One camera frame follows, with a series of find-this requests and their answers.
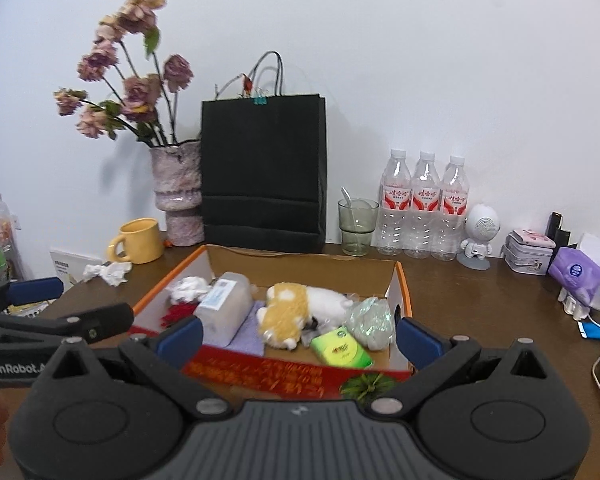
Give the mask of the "red artificial flower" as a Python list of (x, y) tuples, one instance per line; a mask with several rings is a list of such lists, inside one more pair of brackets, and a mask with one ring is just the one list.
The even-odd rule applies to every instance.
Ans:
[(168, 307), (166, 314), (161, 318), (160, 325), (163, 328), (169, 328), (176, 323), (188, 318), (195, 313), (198, 304), (196, 302), (180, 302), (179, 304), (172, 304)]

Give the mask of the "iridescent plastic bag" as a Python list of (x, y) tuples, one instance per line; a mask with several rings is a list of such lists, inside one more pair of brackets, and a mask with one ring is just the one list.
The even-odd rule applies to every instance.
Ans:
[(357, 302), (349, 311), (344, 326), (370, 351), (386, 350), (396, 338), (393, 314), (385, 298), (368, 297)]

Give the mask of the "translucent plastic container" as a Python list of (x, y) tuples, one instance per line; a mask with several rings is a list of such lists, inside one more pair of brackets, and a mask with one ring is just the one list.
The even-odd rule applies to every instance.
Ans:
[(227, 347), (245, 322), (253, 304), (251, 284), (245, 275), (225, 272), (195, 309), (204, 344)]

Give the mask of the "green tissue pack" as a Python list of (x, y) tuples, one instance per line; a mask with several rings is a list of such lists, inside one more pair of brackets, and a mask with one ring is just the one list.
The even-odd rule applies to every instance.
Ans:
[(364, 370), (374, 364), (362, 344), (344, 326), (313, 338), (310, 348), (327, 366)]

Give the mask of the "yellow white plush toy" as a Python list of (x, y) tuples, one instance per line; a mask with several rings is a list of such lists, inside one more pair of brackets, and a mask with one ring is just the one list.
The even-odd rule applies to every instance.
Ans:
[(305, 330), (342, 325), (353, 305), (351, 298), (331, 289), (276, 283), (257, 312), (259, 334), (267, 346), (291, 351)]

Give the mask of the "white tissue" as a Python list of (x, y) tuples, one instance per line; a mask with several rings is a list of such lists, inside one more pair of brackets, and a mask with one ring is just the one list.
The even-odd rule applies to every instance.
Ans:
[(110, 262), (108, 264), (88, 264), (83, 271), (83, 281), (101, 278), (107, 285), (118, 287), (126, 282), (125, 275), (132, 270), (130, 262)]
[(170, 304), (194, 304), (204, 299), (211, 290), (211, 285), (200, 276), (186, 276), (169, 285)]

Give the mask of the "purple knitted cloth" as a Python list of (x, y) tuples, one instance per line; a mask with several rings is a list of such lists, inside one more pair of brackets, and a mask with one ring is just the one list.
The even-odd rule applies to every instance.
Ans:
[(249, 354), (250, 356), (264, 356), (265, 344), (259, 334), (259, 322), (257, 312), (264, 307), (264, 302), (256, 300), (245, 321), (238, 328), (232, 341), (226, 347), (226, 350), (233, 352)]

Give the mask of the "yellow ceramic mug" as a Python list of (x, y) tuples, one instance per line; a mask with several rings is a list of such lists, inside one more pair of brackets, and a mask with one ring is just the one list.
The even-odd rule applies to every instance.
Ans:
[(126, 222), (107, 248), (107, 258), (111, 262), (145, 264), (161, 258), (163, 254), (159, 223), (153, 218)]

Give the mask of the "orange cardboard pumpkin box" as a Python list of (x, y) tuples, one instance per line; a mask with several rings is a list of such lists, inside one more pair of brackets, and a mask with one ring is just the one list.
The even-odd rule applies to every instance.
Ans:
[(202, 382), (367, 403), (413, 373), (392, 326), (412, 313), (401, 263), (201, 246), (134, 306), (132, 333), (165, 333), (186, 280), (211, 288), (188, 307), (204, 343), (181, 366)]

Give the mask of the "right clear water bottle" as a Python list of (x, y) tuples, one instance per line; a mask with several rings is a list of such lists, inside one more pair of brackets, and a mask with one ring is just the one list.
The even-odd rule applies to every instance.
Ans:
[(469, 182), (465, 159), (451, 156), (440, 181), (440, 207), (434, 220), (431, 253), (441, 261), (455, 259), (464, 234)]

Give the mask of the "clear water bottle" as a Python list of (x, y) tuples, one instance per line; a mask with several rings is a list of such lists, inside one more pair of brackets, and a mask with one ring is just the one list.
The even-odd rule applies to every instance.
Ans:
[(451, 156), (440, 181), (440, 207), (434, 220), (431, 253), (441, 261), (455, 259), (464, 234), (469, 182), (465, 159)]
[(405, 215), (411, 206), (412, 176), (406, 151), (393, 148), (379, 183), (378, 250), (388, 256), (402, 250)]
[(434, 166), (435, 160), (434, 153), (421, 152), (412, 175), (405, 253), (415, 259), (429, 255), (431, 223), (440, 205), (440, 179)]

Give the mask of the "middle clear water bottle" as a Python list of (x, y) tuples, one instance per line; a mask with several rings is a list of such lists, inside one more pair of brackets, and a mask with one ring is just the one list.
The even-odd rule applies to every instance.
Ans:
[(434, 153), (421, 152), (412, 175), (405, 253), (415, 259), (429, 255), (431, 223), (440, 205), (440, 179), (434, 166), (435, 160)]

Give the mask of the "left clear water bottle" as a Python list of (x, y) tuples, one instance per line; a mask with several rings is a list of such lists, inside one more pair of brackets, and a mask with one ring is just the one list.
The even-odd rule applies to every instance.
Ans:
[(379, 183), (378, 250), (388, 256), (402, 250), (405, 215), (411, 206), (412, 176), (406, 151), (393, 148)]

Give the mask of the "grey printed tin box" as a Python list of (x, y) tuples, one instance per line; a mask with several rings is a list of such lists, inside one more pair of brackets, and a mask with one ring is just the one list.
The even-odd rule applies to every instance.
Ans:
[(553, 258), (556, 243), (542, 233), (511, 230), (501, 249), (505, 263), (519, 274), (545, 275)]

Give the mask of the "white robot figurine speaker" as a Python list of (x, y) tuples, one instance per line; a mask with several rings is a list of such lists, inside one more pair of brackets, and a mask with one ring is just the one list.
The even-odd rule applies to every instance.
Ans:
[(492, 254), (491, 242), (501, 229), (501, 221), (496, 211), (485, 204), (471, 208), (465, 219), (467, 237), (460, 242), (456, 260), (466, 268), (476, 271), (490, 269), (488, 257)]

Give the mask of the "green tinted drinking glass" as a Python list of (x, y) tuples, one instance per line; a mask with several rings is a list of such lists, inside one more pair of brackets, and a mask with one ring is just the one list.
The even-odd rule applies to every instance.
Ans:
[(374, 200), (355, 198), (338, 202), (341, 250), (353, 257), (365, 256), (370, 250), (376, 229), (379, 204)]

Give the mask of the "purple tissue pack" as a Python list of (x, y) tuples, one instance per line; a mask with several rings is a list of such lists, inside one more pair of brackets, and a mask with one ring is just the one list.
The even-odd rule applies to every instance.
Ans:
[(548, 274), (580, 304), (600, 311), (600, 266), (584, 252), (560, 248)]

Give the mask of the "black lipstick tubes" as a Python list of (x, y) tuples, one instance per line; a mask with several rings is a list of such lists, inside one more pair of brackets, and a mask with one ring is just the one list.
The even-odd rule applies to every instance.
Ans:
[(566, 247), (569, 245), (571, 233), (562, 228), (562, 214), (553, 211), (547, 220), (545, 235), (555, 243), (555, 247)]

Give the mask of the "pink marbled ceramic vase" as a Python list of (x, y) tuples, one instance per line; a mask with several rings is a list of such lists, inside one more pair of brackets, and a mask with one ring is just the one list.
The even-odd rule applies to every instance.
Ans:
[(166, 215), (166, 238), (187, 247), (204, 240), (201, 150), (198, 140), (150, 150), (156, 207)]

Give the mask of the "clear spoon in glass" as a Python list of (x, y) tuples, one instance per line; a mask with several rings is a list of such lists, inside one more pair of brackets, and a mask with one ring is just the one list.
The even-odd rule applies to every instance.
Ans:
[(349, 209), (353, 208), (353, 200), (349, 191), (343, 186), (340, 188), (340, 192), (342, 194), (343, 200), (346, 202), (346, 205)]

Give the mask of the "black paper shopping bag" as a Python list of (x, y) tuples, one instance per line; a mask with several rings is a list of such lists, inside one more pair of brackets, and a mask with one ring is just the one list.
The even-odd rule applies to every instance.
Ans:
[(313, 254), (325, 245), (326, 101), (284, 92), (276, 58), (268, 104), (256, 105), (256, 70), (242, 93), (215, 91), (201, 105), (200, 171), (204, 239), (209, 244)]

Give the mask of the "dried rose bouquet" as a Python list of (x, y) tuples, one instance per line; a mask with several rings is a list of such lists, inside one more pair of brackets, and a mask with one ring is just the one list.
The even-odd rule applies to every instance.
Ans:
[(82, 82), (103, 84), (108, 93), (99, 100), (84, 89), (53, 92), (57, 114), (74, 116), (82, 136), (116, 140), (119, 132), (129, 131), (148, 148), (182, 143), (176, 132), (178, 101), (194, 72), (184, 56), (158, 57), (158, 12), (165, 7), (166, 0), (125, 0), (98, 22), (76, 74)]

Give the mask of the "teal binder clip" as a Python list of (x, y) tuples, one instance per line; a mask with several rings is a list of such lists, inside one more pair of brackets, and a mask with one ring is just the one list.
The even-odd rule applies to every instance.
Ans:
[(253, 103), (256, 105), (268, 104), (268, 98), (266, 97), (266, 94), (262, 90), (257, 90), (256, 92), (254, 92), (252, 100), (253, 100)]

